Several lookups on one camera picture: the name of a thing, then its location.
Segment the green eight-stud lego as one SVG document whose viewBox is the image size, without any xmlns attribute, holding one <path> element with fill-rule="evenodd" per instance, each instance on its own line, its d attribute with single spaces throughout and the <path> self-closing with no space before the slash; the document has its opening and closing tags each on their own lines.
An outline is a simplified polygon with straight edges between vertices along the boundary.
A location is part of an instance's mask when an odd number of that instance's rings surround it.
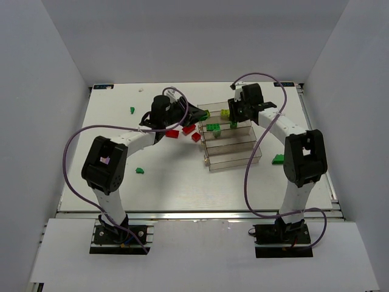
<svg viewBox="0 0 389 292">
<path fill-rule="evenodd" d="M 206 125 L 206 130 L 207 131 L 220 131 L 220 124 L 218 123 L 210 123 Z"/>
</svg>

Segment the green lego with slope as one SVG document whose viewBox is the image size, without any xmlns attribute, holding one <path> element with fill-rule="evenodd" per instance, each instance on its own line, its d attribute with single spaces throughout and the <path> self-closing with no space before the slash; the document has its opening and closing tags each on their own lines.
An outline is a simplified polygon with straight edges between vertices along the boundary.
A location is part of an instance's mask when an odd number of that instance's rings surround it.
<svg viewBox="0 0 389 292">
<path fill-rule="evenodd" d="M 284 155 L 277 154 L 272 160 L 272 165 L 283 165 L 284 163 Z"/>
</svg>

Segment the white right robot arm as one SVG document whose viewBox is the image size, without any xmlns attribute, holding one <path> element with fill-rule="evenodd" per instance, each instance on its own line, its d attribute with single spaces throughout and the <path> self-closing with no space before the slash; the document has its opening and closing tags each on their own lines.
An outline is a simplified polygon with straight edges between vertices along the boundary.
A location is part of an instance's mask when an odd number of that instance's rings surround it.
<svg viewBox="0 0 389 292">
<path fill-rule="evenodd" d="M 281 87 L 284 94 L 281 108 L 264 101 L 257 83 L 238 86 L 234 82 L 230 87 L 235 92 L 234 98 L 228 100 L 230 121 L 250 120 L 264 128 L 253 152 L 267 133 L 284 146 L 283 171 L 287 187 L 275 220 L 280 228 L 288 232 L 300 229 L 311 191 L 328 169 L 323 134 L 320 130 L 307 130 L 283 114 L 287 102 L 284 87 Z"/>
</svg>

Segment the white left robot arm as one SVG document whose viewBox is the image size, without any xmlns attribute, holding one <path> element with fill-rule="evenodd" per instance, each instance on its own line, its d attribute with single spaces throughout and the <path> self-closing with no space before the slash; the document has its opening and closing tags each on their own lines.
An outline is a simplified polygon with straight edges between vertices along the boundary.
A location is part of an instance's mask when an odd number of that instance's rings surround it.
<svg viewBox="0 0 389 292">
<path fill-rule="evenodd" d="M 99 221 L 116 238 L 126 236 L 128 217 L 122 206 L 119 187 L 124 179 L 126 160 L 134 153 L 157 144 L 167 128 L 187 122 L 189 104 L 181 96 L 175 100 L 166 95 L 155 96 L 151 110 L 140 122 L 146 127 L 115 138 L 96 137 L 81 170 L 81 177 L 92 189 L 103 209 Z"/>
</svg>

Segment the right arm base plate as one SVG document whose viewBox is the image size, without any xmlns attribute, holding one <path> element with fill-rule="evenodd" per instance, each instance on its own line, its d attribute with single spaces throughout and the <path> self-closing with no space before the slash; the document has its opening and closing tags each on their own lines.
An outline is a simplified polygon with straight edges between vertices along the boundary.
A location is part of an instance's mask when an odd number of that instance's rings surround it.
<svg viewBox="0 0 389 292">
<path fill-rule="evenodd" d="M 256 224 L 248 230 L 255 241 L 255 256 L 258 259 L 311 258 L 313 251 L 307 224 L 298 231 L 282 237 L 274 224 Z"/>
</svg>

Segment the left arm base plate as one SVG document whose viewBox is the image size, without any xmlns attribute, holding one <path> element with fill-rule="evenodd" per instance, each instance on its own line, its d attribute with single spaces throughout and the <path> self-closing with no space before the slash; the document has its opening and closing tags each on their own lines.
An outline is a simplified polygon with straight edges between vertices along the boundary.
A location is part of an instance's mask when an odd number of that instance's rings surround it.
<svg viewBox="0 0 389 292">
<path fill-rule="evenodd" d="M 153 242 L 154 226 L 146 224 L 130 225 L 129 229 L 144 245 L 145 250 L 137 240 L 129 233 L 116 237 L 115 233 L 104 228 L 101 224 L 95 224 L 89 248 L 90 254 L 102 255 L 146 255 Z"/>
</svg>

